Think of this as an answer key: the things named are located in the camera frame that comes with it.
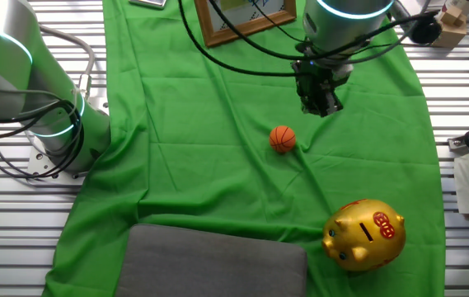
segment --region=glowing blue ring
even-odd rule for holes
[[[372,12],[372,13],[366,13],[366,14],[352,14],[352,13],[346,13],[346,12],[341,12],[341,11],[338,11],[336,9],[334,9],[333,7],[327,5],[324,1],[322,0],[317,0],[318,3],[324,7],[328,12],[331,12],[333,13],[334,15],[336,16],[339,16],[339,17],[343,17],[343,18],[347,18],[347,19],[351,19],[351,20],[364,20],[364,19],[369,19],[369,18],[372,18],[372,17],[377,17],[377,16],[380,16],[382,15],[384,12],[386,12],[388,9],[390,9],[390,7],[392,6],[393,4],[393,1],[391,1],[386,7],[384,7],[383,9],[381,9],[380,11],[378,12]]]
[[[82,116],[84,114],[84,107],[86,107],[86,102],[84,102],[84,99],[82,99],[82,109],[80,110],[80,116]],[[60,136],[68,131],[70,131],[72,128],[74,127],[73,124],[71,124],[68,128],[58,132],[58,133],[55,133],[55,134],[50,134],[50,135],[41,135],[41,134],[37,134],[37,133],[33,133],[34,135],[38,136],[38,137],[55,137],[55,136]]]
[[[8,34],[5,34],[3,32],[0,32],[0,36],[5,38],[5,39],[8,39],[8,40],[12,41],[12,43],[14,43],[15,45],[18,45],[18,47],[20,47],[23,51],[26,52],[27,56],[29,56],[30,63],[33,64],[33,56],[30,54],[29,50],[20,41],[18,41],[14,37],[12,37]]]

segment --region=metal grating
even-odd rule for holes
[[[97,62],[91,95],[96,99],[93,104],[107,111],[103,107],[107,100],[101,1],[30,3],[41,23],[72,33],[93,46]],[[44,39],[62,67],[77,82],[87,63],[87,55],[67,41],[48,35]],[[406,52],[427,97],[441,167],[447,226],[445,295],[469,297],[469,219],[457,212],[453,180],[456,154],[449,152],[447,146],[447,138],[469,130],[469,34],[453,50],[406,47]],[[0,133],[12,127],[2,125]],[[27,166],[30,143],[23,135],[2,139],[0,144],[10,161]],[[0,172],[0,295],[41,294],[45,273],[51,267],[54,247],[76,192],[75,188],[35,189]]]

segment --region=basketball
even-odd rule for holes
[[[293,129],[288,126],[278,126],[270,131],[269,144],[279,153],[287,153],[297,142]]]

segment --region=piggy bank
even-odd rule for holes
[[[384,266],[401,253],[405,219],[390,205],[362,199],[342,206],[324,226],[322,247],[347,271]]]

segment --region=piggy bank snout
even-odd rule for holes
[[[331,257],[331,249],[333,248],[333,243],[329,240],[322,240],[322,247],[324,248],[324,251],[326,252],[326,255],[328,257]]]

